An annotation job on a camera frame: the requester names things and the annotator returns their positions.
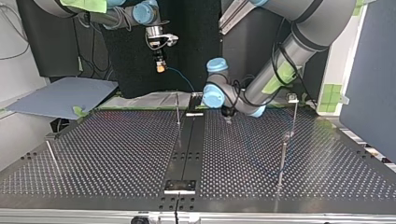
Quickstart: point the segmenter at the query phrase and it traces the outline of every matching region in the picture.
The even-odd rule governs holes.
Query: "yellow-green tape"
[[[355,9],[353,10],[353,16],[360,16],[364,6],[364,0],[358,0]]]
[[[341,100],[342,85],[325,84],[320,99],[319,112],[334,113]]]
[[[66,7],[77,7],[90,12],[107,12],[107,0],[61,0]]]
[[[80,118],[84,118],[84,117],[86,117],[87,115],[90,114],[90,113],[88,113],[88,112],[84,112],[84,111],[82,110],[82,108],[79,107],[79,106],[73,106],[73,111],[74,111],[74,113],[75,113],[77,116],[79,116]]]
[[[279,74],[280,78],[282,78],[282,80],[286,83],[294,80],[294,69],[288,62],[282,63],[282,65],[280,65],[280,67],[277,69],[277,73]],[[283,86],[282,83],[279,82],[276,76],[273,76],[262,90],[262,93],[272,94],[281,86]]]

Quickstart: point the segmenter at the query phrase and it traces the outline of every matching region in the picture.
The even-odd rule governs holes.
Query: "optical breadboard table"
[[[298,109],[282,170],[293,109],[267,109],[259,119],[237,114],[231,122],[218,110],[186,112],[180,125],[173,110],[92,113],[0,173],[0,223],[31,211],[218,214],[245,222],[349,214],[396,223],[396,174],[313,110]],[[193,188],[168,194],[170,181]]]

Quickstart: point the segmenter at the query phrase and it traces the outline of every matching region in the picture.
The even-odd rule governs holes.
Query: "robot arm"
[[[231,107],[257,118],[271,95],[282,86],[281,82],[294,80],[296,67],[303,66],[316,52],[327,49],[344,31],[356,0],[246,0],[244,4],[242,10],[239,8],[244,16],[254,7],[264,7],[292,21],[291,34],[273,55],[274,61],[262,68],[245,91],[237,92],[231,85],[224,59],[209,61],[203,101],[211,108]],[[229,24],[220,24],[220,27],[227,29],[222,31],[225,34],[230,29]]]
[[[63,6],[60,0],[34,0],[35,3],[48,13],[62,18],[72,18],[79,16],[89,21],[103,24],[108,30],[126,28],[131,31],[133,26],[146,26],[146,40],[148,47],[153,51],[154,61],[157,66],[157,72],[164,72],[166,66],[166,55],[163,51],[165,46],[172,47],[178,37],[171,34],[163,33],[163,26],[169,21],[162,21],[160,8],[156,0],[145,0],[136,6],[121,8],[109,6],[107,13],[87,12],[76,7]]]

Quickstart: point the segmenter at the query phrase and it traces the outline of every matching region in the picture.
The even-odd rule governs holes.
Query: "light blue joint cap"
[[[134,7],[134,19],[143,25],[149,25],[154,22],[155,12],[148,2],[142,2]]]
[[[253,4],[256,7],[262,7],[264,6],[265,3],[267,3],[269,0],[249,0],[251,4]]]
[[[152,6],[158,6],[158,2],[157,0],[146,0],[145,2],[149,3]]]
[[[260,107],[258,110],[256,110],[256,112],[254,112],[254,113],[251,114],[250,116],[253,117],[253,118],[256,118],[256,119],[259,118],[259,117],[261,117],[262,114],[263,114],[264,111],[265,111],[265,107],[267,107],[267,106],[264,105],[264,106]]]
[[[219,87],[207,84],[204,88],[203,102],[209,108],[220,108],[225,102],[225,95]]]
[[[207,63],[206,68],[207,72],[221,72],[228,69],[228,64],[223,58],[215,58]]]
[[[125,2],[126,0],[107,0],[107,8],[119,7]]]

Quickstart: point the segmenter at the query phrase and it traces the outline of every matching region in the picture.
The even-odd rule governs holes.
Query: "black curtain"
[[[128,1],[133,6],[141,0]],[[167,63],[190,80],[196,91],[205,85],[207,61],[221,55],[219,36],[220,0],[159,0],[166,33],[179,37],[178,43],[166,48]],[[152,52],[145,42],[145,27],[102,30],[106,47],[120,90],[125,98],[134,98],[153,91],[191,91],[187,82],[176,72],[158,74]]]

